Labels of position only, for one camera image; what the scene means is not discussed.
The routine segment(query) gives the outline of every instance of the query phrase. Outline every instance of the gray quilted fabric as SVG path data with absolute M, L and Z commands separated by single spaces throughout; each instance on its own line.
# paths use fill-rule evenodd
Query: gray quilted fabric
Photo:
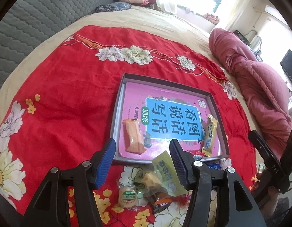
M 18 0 L 0 22 L 0 88 L 40 43 L 113 0 Z

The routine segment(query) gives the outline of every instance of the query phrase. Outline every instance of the green snack package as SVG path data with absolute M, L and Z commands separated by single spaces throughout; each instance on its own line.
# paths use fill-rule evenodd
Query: green snack package
M 180 184 L 172 159 L 167 151 L 155 157 L 152 164 L 155 170 L 158 170 L 162 175 L 162 187 L 167 189 L 169 195 L 180 196 L 188 193 Z

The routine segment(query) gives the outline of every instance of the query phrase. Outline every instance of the blue gripper pad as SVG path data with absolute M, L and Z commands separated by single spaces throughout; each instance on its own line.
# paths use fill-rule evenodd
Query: blue gripper pad
M 99 154 L 97 154 L 96 159 L 100 159 L 100 161 L 96 163 L 98 164 L 96 168 L 95 180 L 96 189 L 99 189 L 105 183 L 113 157 L 115 156 L 115 149 L 115 140 L 109 138 L 108 141 L 105 143 L 103 149 L 99 151 Z
M 195 162 L 192 154 L 183 151 L 177 139 L 170 141 L 169 150 L 181 185 L 186 190 L 192 190 L 193 184 L 196 182 L 192 171 L 192 164 Z

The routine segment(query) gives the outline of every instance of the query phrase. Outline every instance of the red floral blanket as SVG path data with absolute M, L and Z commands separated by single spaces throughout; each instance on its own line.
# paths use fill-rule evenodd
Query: red floral blanket
M 256 165 L 254 148 L 247 139 L 247 117 L 233 85 L 217 64 L 182 44 L 147 32 L 86 26 L 27 78 L 0 126 L 0 193 L 18 212 L 24 214 L 51 167 L 75 167 L 102 148 L 109 137 L 124 72 L 212 93 L 229 138 L 232 166 L 252 188 Z M 112 167 L 105 185 L 95 192 L 105 225 L 169 226 L 175 219 L 182 224 L 186 213 L 176 202 L 156 216 L 149 206 L 144 207 L 147 202 L 143 199 L 138 213 L 115 207 L 115 180 L 130 182 L 139 167 Z M 72 190 L 69 208 L 77 226 Z

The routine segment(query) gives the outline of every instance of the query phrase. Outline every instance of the box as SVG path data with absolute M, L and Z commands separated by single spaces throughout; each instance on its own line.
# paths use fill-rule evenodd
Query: box
M 151 163 L 176 138 L 183 150 L 201 150 L 203 126 L 207 115 L 218 120 L 212 161 L 229 156 L 229 147 L 220 114 L 209 92 L 169 82 L 125 73 L 121 80 L 112 119 L 110 136 L 116 141 L 115 160 L 130 163 Z M 128 122 L 139 130 L 142 152 L 130 146 L 126 130 Z

